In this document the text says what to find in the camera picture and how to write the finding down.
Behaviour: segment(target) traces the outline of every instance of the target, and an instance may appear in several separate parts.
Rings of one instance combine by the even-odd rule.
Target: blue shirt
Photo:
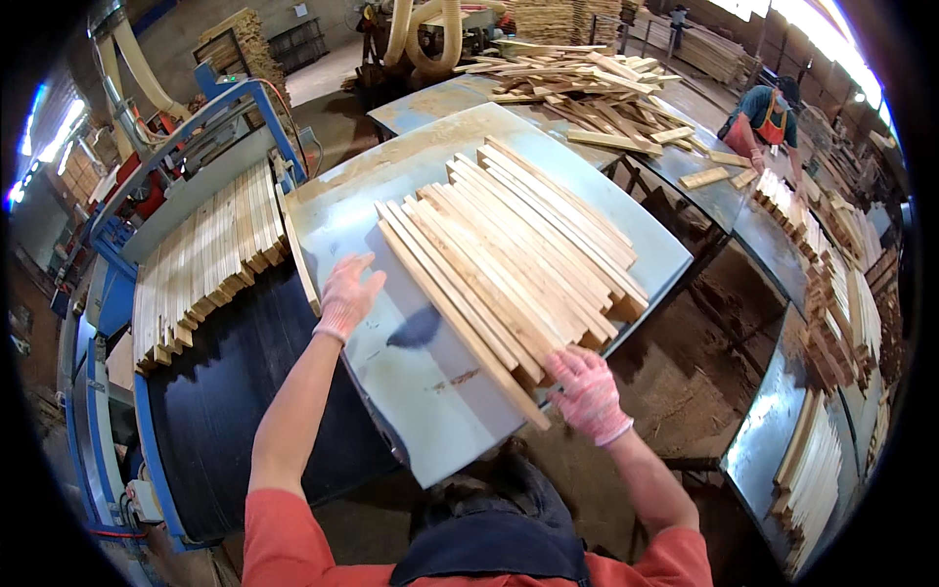
[[[773,99],[773,88],[768,85],[754,85],[750,88],[743,98],[740,99],[740,103],[731,113],[731,124],[737,121],[737,115],[741,112],[747,115],[747,118],[750,119],[750,128],[754,131],[762,126],[763,121],[766,119],[766,109],[770,108],[770,101]],[[782,113],[773,113],[769,116],[770,121],[779,126],[782,124]],[[786,131],[783,136],[783,139],[786,141],[786,144],[792,148],[798,148],[795,138],[795,111],[790,110],[786,115]]]

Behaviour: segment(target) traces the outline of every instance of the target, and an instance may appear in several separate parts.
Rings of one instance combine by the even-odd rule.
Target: woodworking machine
[[[132,390],[109,380],[108,356],[131,323],[138,264],[203,202],[259,161],[275,162],[275,180],[284,193],[307,179],[303,158],[275,115],[263,81],[220,78],[210,62],[194,73],[209,102],[168,139],[137,150],[139,164],[91,212],[68,263],[86,252],[88,269],[67,301],[58,303],[64,322],[57,386],[77,479],[77,490],[70,487],[80,502],[74,509],[100,541],[123,544],[130,553],[123,570],[137,584],[148,583],[137,560],[143,557],[133,556],[141,535],[131,513],[142,521],[165,522],[177,551],[206,546],[193,544],[180,525],[154,437],[146,379],[138,375]],[[115,117],[130,110],[127,100],[117,106]],[[251,122],[258,120],[256,113],[263,125]],[[127,222],[118,212],[151,188],[154,175],[165,202],[138,219],[139,225]],[[122,465],[115,443],[128,447]]]

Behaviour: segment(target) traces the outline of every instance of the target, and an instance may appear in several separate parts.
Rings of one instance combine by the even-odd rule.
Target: orange apron
[[[769,99],[769,105],[766,107],[766,118],[763,119],[763,123],[758,129],[754,129],[754,131],[770,145],[782,145],[782,140],[786,136],[786,115],[788,112],[783,111],[779,126],[773,124],[773,121],[770,119],[770,115],[773,114],[773,104],[776,103],[776,96],[778,95],[779,90],[773,90],[773,94]],[[733,121],[731,128],[727,131],[727,134],[724,135],[724,143],[741,157],[747,157],[749,159],[750,147],[747,146],[747,141],[744,140],[742,124],[740,116],[738,115],[737,119]]]

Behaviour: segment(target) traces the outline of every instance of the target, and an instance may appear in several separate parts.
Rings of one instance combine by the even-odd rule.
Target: blue machine frame
[[[163,158],[169,154],[180,141],[189,137],[194,130],[200,128],[209,122],[213,116],[232,105],[235,100],[246,95],[250,95],[251,98],[254,99],[282,155],[293,162],[293,178],[287,176],[287,178],[282,181],[285,193],[291,191],[294,186],[294,180],[296,180],[298,184],[301,184],[307,179],[302,161],[297,156],[296,151],[280,124],[279,118],[271,107],[270,100],[268,99],[262,82],[249,79],[242,81],[224,80],[217,83],[215,71],[208,62],[200,64],[195,69],[195,78],[210,102],[193,115],[192,118],[180,125],[171,135],[170,139],[166,141],[163,148],[154,153],[149,160],[141,162],[106,205],[102,204],[96,208],[93,218],[86,223],[85,230],[81,235],[81,242],[84,242],[85,238],[90,239],[92,247],[100,257],[108,263],[108,269],[104,277],[105,291],[102,294],[100,302],[97,331],[86,341],[76,341],[78,345],[87,344],[84,366],[85,389],[73,390],[72,393],[66,393],[65,398],[69,451],[71,452],[72,466],[75,469],[80,484],[79,488],[82,494],[82,504],[88,517],[86,526],[91,530],[126,533],[129,529],[127,526],[120,525],[119,512],[117,513],[118,517],[115,518],[114,509],[116,508],[117,500],[115,499],[116,496],[107,478],[105,465],[105,451],[109,450],[109,447],[102,443],[100,436],[100,426],[106,425],[110,429],[110,422],[100,421],[98,417],[98,402],[106,395],[101,393],[100,384],[95,381],[97,368],[95,337],[111,336],[123,325],[130,323],[132,315],[133,291],[136,283],[137,269],[119,255],[130,236],[123,223],[115,217],[115,213],[121,202],[124,201],[134,186],[140,184],[151,171],[157,168],[163,161]],[[83,399],[86,404],[87,422],[79,422],[76,419],[74,404],[76,398],[73,396],[74,393],[83,394],[80,399]],[[166,473],[162,467],[160,449],[157,445],[153,418],[150,412],[149,389],[146,385],[146,379],[140,375],[135,375],[133,403],[137,415],[137,428],[140,434],[141,450],[149,472],[149,481],[154,487],[157,500],[160,504],[173,550],[180,552],[215,546],[218,544],[217,541],[196,544],[186,535],[186,531],[183,528],[182,521],[179,518],[176,505],[173,501],[173,495],[170,492],[170,487],[166,480]],[[93,462],[86,462],[89,460],[88,456],[83,456],[78,435],[77,426],[79,425],[88,426],[92,453],[90,460]],[[102,497],[106,503],[104,509],[108,510],[109,519],[102,519],[101,507],[96,504],[92,484],[98,488],[100,497]]]

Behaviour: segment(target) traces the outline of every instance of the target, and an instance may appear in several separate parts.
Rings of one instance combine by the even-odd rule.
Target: person
[[[766,168],[763,145],[789,147],[789,163],[793,167],[795,194],[805,199],[802,181],[802,160],[796,139],[797,120],[793,107],[799,103],[799,84],[789,77],[779,78],[778,87],[754,85],[740,99],[717,138],[724,141],[741,157],[749,158],[757,173]]]
[[[245,501],[243,582],[255,585],[711,585],[698,510],[620,408],[606,363],[582,348],[549,355],[546,371],[567,423],[607,451],[651,544],[629,566],[585,553],[571,515],[545,476],[513,460],[518,497],[470,493],[425,512],[398,564],[336,565],[313,517],[300,476],[313,450],[343,345],[372,308],[385,281],[362,273],[374,254],[350,255],[323,287],[322,318],[254,436]]]
[[[675,10],[669,13],[671,17],[671,28],[675,31],[675,39],[671,44],[671,49],[673,51],[678,51],[682,48],[682,35],[685,34],[685,29],[691,28],[688,24],[685,24],[685,16],[688,14],[688,9],[685,8],[685,5],[679,4],[675,6]]]

